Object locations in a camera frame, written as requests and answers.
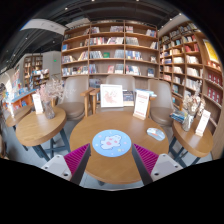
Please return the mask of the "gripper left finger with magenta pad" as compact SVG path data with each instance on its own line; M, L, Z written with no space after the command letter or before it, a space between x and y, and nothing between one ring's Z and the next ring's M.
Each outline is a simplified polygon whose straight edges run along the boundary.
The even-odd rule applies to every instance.
M90 155L90 144L85 144L65 156L55 155L42 169L79 185Z

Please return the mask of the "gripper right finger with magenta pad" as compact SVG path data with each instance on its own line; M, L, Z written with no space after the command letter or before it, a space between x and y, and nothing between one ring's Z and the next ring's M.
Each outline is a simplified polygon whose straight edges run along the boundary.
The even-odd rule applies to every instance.
M137 144L132 145L132 156L144 185L182 169L169 155L158 155Z

